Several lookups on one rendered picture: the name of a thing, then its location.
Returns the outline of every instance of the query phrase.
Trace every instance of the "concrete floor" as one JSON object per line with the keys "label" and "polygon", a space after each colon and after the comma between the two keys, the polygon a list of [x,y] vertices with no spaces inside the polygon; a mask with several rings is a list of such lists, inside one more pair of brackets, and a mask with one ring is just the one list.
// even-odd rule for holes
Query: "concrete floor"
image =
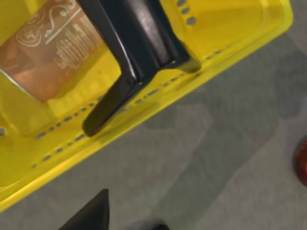
{"label": "concrete floor", "polygon": [[56,230],[103,188],[111,229],[305,230],[291,157],[307,134],[307,0],[261,50],[0,215],[1,230]]}

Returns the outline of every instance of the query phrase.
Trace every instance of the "black object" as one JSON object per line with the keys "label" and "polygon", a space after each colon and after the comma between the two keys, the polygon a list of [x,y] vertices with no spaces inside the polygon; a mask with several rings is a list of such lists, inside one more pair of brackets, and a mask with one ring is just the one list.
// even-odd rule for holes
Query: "black object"
{"label": "black object", "polygon": [[[109,230],[108,190],[104,189],[59,230]],[[146,222],[130,230],[169,230],[162,221]]]}
{"label": "black object", "polygon": [[79,0],[117,59],[121,76],[83,124],[92,137],[162,69],[192,73],[200,62],[178,40],[159,0]]}

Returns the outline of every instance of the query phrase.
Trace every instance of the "yellow basket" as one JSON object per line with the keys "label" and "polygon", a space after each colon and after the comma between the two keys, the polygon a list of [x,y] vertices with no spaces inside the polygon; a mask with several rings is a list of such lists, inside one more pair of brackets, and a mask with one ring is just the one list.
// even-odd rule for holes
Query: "yellow basket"
{"label": "yellow basket", "polygon": [[[0,44],[45,1],[0,1]],[[106,47],[78,71],[78,82],[69,83],[46,104],[25,97],[0,75],[0,128],[6,130],[0,136],[0,211],[274,39],[293,20],[288,0],[161,2],[174,32],[202,68],[195,74],[161,71],[94,138],[83,133],[81,124],[120,75]]]}

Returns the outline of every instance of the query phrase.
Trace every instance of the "shopping basket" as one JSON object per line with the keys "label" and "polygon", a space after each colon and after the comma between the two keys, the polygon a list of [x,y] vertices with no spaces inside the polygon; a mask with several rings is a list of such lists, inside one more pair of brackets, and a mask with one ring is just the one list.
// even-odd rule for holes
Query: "shopping basket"
{"label": "shopping basket", "polygon": [[[45,1],[0,1],[0,44]],[[123,97],[107,115],[102,114],[102,120],[93,122],[90,114],[98,111],[97,118],[104,96],[123,71],[106,46],[82,66],[76,74],[78,81],[68,83],[58,97],[45,104],[25,96],[0,75],[0,210],[271,41],[286,31],[293,19],[288,0],[159,2],[176,41],[184,44],[178,43],[178,47],[188,50],[183,53],[190,54],[196,64],[192,69],[178,65],[177,69],[154,72],[143,87]]]}

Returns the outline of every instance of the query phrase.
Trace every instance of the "gray floor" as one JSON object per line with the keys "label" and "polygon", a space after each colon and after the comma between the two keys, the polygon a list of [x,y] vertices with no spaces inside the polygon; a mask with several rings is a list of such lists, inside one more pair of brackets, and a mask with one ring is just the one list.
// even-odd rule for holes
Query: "gray floor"
{"label": "gray floor", "polygon": [[0,215],[1,230],[56,230],[102,188],[111,229],[305,230],[291,157],[307,134],[306,0],[295,24],[205,86]]}

